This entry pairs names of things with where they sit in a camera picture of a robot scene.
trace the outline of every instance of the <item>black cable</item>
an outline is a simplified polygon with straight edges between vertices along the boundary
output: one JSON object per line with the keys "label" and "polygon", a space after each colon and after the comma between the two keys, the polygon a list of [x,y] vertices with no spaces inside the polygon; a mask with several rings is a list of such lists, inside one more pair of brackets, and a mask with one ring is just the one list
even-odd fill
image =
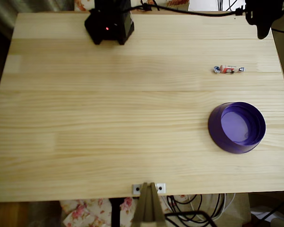
{"label": "black cable", "polygon": [[[171,202],[173,202],[173,200],[172,200],[172,196],[168,196],[167,197],[167,203],[168,203],[168,205],[169,205],[169,207],[171,208],[171,210],[174,212],[174,213],[181,213],[182,211],[179,209],[179,207],[177,207],[178,209],[179,209],[179,212],[177,212],[176,211],[176,209],[175,209],[175,207],[173,207],[170,203],[169,203],[169,199],[171,200]],[[184,226],[186,226],[186,227],[190,227],[190,226],[188,226],[184,221],[188,221],[188,218],[187,219],[182,219],[180,216],[177,216],[177,218],[178,218],[178,220],[184,225]]]}
{"label": "black cable", "polygon": [[281,30],[278,30],[278,29],[274,29],[274,28],[272,28],[271,30],[275,31],[275,32],[279,32],[279,33],[284,33],[284,31],[281,31]]}
{"label": "black cable", "polygon": [[211,224],[212,227],[217,227],[217,225],[214,223],[214,221],[209,217],[208,214],[206,214],[204,211],[195,210],[195,211],[186,211],[186,212],[176,212],[176,213],[169,213],[165,214],[165,217],[170,216],[180,216],[180,215],[203,215],[205,219],[208,221],[208,224]]}
{"label": "black cable", "polygon": [[159,6],[159,5],[155,6],[155,5],[144,3],[141,6],[135,6],[135,7],[128,8],[122,11],[121,13],[126,13],[134,9],[143,9],[145,11],[150,11],[151,8],[160,8],[160,9],[164,9],[164,10],[172,11],[176,13],[184,13],[184,14],[198,15],[198,16],[205,16],[205,17],[224,17],[224,16],[230,16],[230,15],[242,15],[244,12],[242,9],[238,8],[236,9],[236,11],[233,11],[233,12],[220,13],[220,14],[209,14],[209,13],[201,13],[201,12],[193,12],[193,11],[183,11],[179,9],[173,9],[173,8],[168,8],[164,6]]}
{"label": "black cable", "polygon": [[[174,196],[171,196],[171,199],[175,202],[175,206],[176,206],[176,208],[179,210],[179,212],[182,212],[181,209],[179,208],[179,206],[178,206],[177,203],[176,203],[175,197],[174,197]],[[201,204],[202,204],[202,200],[203,200],[202,195],[200,195],[200,203],[199,203],[199,206],[198,206],[198,209],[197,209],[197,210],[200,210]],[[196,217],[196,214],[193,215],[191,218],[189,218],[189,217],[187,217],[187,216],[183,216],[183,217],[186,218],[186,219],[183,219],[183,218],[181,218],[181,217],[178,217],[178,219],[182,219],[183,221],[192,221],[192,222],[195,222],[195,223],[199,223],[198,221],[194,221],[194,220],[193,220],[193,219]]]}
{"label": "black cable", "polygon": [[233,3],[232,3],[232,5],[226,10],[226,11],[228,11],[229,9],[231,9],[231,7],[237,2],[238,0],[235,0]]}
{"label": "black cable", "polygon": [[152,0],[152,1],[153,1],[153,3],[155,3],[155,6],[158,6],[157,3],[156,3],[156,0]]}
{"label": "black cable", "polygon": [[267,215],[265,215],[262,219],[257,221],[253,227],[259,226],[266,218],[268,218],[270,215],[275,213],[278,209],[280,209],[282,206],[284,206],[284,201],[281,202],[276,208],[274,208],[271,212],[269,212]]}
{"label": "black cable", "polygon": [[[202,204],[202,195],[200,195],[200,196],[201,196],[201,200],[200,200],[200,203],[199,203],[199,206],[198,206],[197,211],[200,210],[200,207],[201,207],[201,204]],[[175,204],[176,208],[178,209],[178,211],[179,211],[179,212],[182,212],[181,209],[179,208],[179,206],[177,205],[177,203],[180,203],[180,202],[177,201],[177,200],[174,198],[174,196],[169,196],[169,197],[168,197],[168,205],[169,205],[169,207],[172,209],[172,211],[173,211],[173,212],[176,212],[176,209],[175,209],[175,207],[173,207],[173,206],[170,204],[169,199],[171,200],[171,202],[174,202],[174,204]],[[222,204],[220,205],[220,207],[219,207],[220,199],[221,199],[221,194],[218,195],[217,204],[216,204],[215,209],[214,209],[212,215],[210,216],[210,218],[215,217],[215,215],[216,215],[217,213],[221,212],[221,210],[223,209],[223,203],[222,203]],[[193,220],[193,219],[195,218],[196,214],[193,215],[191,218],[187,217],[185,214],[183,214],[182,216],[183,216],[183,217],[177,216],[177,218],[178,218],[179,221],[180,221],[184,226],[186,226],[186,227],[190,227],[190,226],[188,226],[186,223],[184,223],[184,222],[188,222],[188,221],[194,222],[194,223],[197,223],[197,224],[204,224],[204,223],[205,223],[203,226],[200,226],[200,227],[206,227],[207,225],[210,224],[210,223],[208,222],[208,220],[203,220],[203,221],[196,221],[196,220]]]}

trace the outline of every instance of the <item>table top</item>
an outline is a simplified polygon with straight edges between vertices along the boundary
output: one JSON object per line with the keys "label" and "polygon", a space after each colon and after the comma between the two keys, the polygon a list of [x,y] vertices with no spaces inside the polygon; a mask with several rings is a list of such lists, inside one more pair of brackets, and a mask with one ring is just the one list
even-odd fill
{"label": "table top", "polygon": [[[120,46],[94,45],[86,13],[19,14],[0,84],[0,201],[284,190],[284,78],[272,34],[244,17],[133,15]],[[213,66],[246,67],[233,75]],[[263,114],[251,152],[212,141],[225,102]]]}

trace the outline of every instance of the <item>purple plastic lid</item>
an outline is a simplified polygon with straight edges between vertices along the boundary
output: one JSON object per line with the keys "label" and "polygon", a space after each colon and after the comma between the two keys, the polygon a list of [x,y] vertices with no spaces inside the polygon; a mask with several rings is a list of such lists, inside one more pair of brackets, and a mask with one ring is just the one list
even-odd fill
{"label": "purple plastic lid", "polygon": [[266,124],[260,111],[244,102],[224,103],[209,116],[208,130],[223,150],[242,154],[255,148],[265,135]]}

